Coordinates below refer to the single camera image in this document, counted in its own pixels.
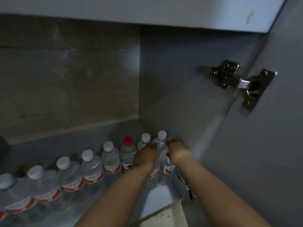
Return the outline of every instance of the forearm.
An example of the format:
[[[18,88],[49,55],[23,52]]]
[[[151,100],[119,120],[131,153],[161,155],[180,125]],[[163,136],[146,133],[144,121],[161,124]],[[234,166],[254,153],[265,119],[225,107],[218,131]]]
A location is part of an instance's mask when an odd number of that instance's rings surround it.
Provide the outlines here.
[[[147,176],[139,167],[127,171],[81,217],[75,227],[125,226]]]
[[[269,226],[246,202],[192,157],[184,159],[178,168],[213,226]]]

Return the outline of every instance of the cabinet top panel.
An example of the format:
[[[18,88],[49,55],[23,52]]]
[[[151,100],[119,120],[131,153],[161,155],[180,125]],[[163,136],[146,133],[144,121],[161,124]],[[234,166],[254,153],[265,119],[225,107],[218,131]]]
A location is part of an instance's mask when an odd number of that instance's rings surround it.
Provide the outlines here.
[[[268,32],[284,0],[0,0],[0,13]]]

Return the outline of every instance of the yellow mark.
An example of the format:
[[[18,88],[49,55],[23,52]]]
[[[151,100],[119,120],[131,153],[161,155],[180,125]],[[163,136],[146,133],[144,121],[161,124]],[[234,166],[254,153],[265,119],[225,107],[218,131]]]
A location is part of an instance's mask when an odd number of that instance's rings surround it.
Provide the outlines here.
[[[250,15],[247,16],[246,24],[249,24],[249,23],[250,23],[249,19],[250,19],[250,17],[252,17],[254,14],[255,14],[255,11],[252,11],[252,13],[251,13]]]

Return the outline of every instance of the metal hinge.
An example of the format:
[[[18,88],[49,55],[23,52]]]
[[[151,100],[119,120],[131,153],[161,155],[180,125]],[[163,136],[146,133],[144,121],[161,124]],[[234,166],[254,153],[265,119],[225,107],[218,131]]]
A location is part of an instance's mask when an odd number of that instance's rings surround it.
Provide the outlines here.
[[[184,189],[188,192],[188,197],[190,201],[193,201],[196,198],[195,193],[191,190],[190,184],[187,182],[187,180],[181,175],[180,172],[176,171],[176,175],[180,182],[183,184]]]
[[[238,68],[239,63],[226,60],[222,66],[212,67],[210,74],[218,79],[217,85],[225,90],[228,90],[230,86],[244,89],[243,106],[252,111],[277,73],[262,69],[258,76],[243,80],[236,75]]]

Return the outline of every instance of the person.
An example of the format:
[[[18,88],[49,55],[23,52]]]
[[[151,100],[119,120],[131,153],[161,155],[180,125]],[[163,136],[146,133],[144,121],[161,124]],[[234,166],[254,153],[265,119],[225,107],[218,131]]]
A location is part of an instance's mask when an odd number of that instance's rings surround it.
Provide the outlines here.
[[[167,141],[170,161],[194,190],[214,227],[268,227],[255,210],[220,179],[201,166],[180,141]],[[157,159],[157,145],[148,144],[134,157],[133,165],[76,223],[75,227],[126,226],[138,195]]]

